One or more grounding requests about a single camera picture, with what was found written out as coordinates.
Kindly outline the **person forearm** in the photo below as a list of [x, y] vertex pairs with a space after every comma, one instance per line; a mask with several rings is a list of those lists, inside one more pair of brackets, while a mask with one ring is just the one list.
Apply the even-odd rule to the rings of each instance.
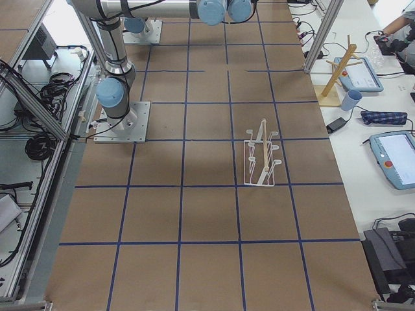
[[412, 19], [406, 18], [404, 16], [399, 16], [383, 29], [383, 33], [389, 36], [397, 32], [399, 29], [402, 29], [406, 25], [410, 24], [411, 22]]

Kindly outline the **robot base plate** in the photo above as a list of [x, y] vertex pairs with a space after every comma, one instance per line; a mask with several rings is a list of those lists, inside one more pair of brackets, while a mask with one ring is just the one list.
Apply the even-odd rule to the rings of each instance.
[[129, 103], [129, 112], [122, 119], [119, 108], [102, 108], [105, 122], [99, 123], [98, 134], [93, 137], [96, 143], [144, 143], [146, 140], [150, 102]]

